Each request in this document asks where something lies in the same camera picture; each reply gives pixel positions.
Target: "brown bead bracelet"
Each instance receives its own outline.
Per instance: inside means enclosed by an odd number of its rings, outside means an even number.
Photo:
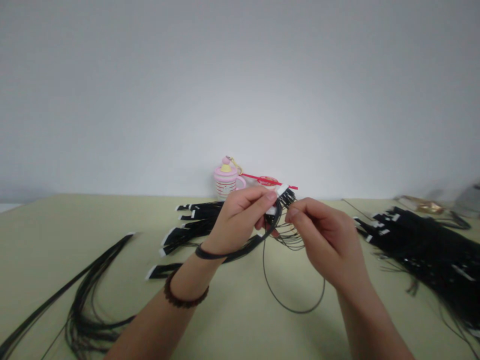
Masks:
[[[172,294],[172,290],[170,289],[170,283],[172,282],[172,278],[175,276],[179,269],[174,270],[167,278],[165,282],[165,286],[163,287],[163,293],[165,294],[165,298],[168,300],[170,304],[172,304],[176,308],[185,308],[185,309],[190,309],[193,307],[196,307],[198,304],[200,304],[205,298],[207,297],[207,294],[209,293],[209,288],[208,286],[205,290],[205,292],[200,296],[198,299],[193,300],[193,301],[183,301],[180,300],[179,298],[175,297],[175,295]]]

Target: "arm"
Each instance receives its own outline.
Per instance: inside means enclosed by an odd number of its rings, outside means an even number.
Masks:
[[[262,186],[235,191],[225,201],[201,248],[218,255],[240,249],[252,234],[253,227],[259,230],[263,226],[263,215],[276,199],[275,192]],[[183,301],[200,298],[224,260],[205,260],[192,254],[172,278],[172,294]],[[195,309],[173,306],[162,289],[123,331],[105,359],[169,359]]]
[[[286,221],[305,243],[308,259],[338,296],[354,359],[413,359],[370,282],[353,220],[344,212],[306,198]]]

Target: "pink toy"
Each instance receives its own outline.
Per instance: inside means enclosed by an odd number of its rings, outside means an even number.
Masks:
[[[247,186],[245,179],[239,175],[237,167],[228,157],[224,157],[222,165],[213,172],[213,178],[216,181],[216,193],[218,200],[225,201],[227,196],[235,190],[244,189]],[[243,183],[243,186],[237,189],[237,180]]]

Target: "left hand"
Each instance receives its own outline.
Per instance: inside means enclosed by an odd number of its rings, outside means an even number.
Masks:
[[[277,193],[263,186],[249,187],[230,193],[221,208],[208,239],[201,248],[223,255],[239,250],[250,238],[255,226],[264,225],[264,214],[275,204]]]

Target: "finger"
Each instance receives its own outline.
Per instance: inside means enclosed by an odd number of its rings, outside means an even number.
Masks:
[[[302,237],[308,251],[314,251],[319,257],[325,256],[322,254],[336,253],[329,242],[319,233],[312,219],[305,213],[299,211],[292,217],[291,222]]]
[[[261,198],[251,204],[245,211],[239,214],[247,224],[255,224],[262,218],[268,209],[277,201],[275,191],[267,191]]]
[[[225,203],[232,204],[233,207],[243,211],[268,192],[269,190],[263,186],[248,187],[231,192]]]
[[[342,212],[310,197],[294,202],[286,213],[285,221],[292,222],[294,213],[302,212],[318,219],[322,229],[337,230],[342,227]]]
[[[258,221],[255,224],[255,229],[260,230],[261,228],[264,227],[265,224],[265,218],[262,216],[261,218],[258,219]]]
[[[265,230],[268,231],[271,225],[265,223],[263,227],[265,228]],[[277,229],[273,229],[270,235],[272,235],[274,238],[278,238],[280,236],[280,233],[277,231]]]

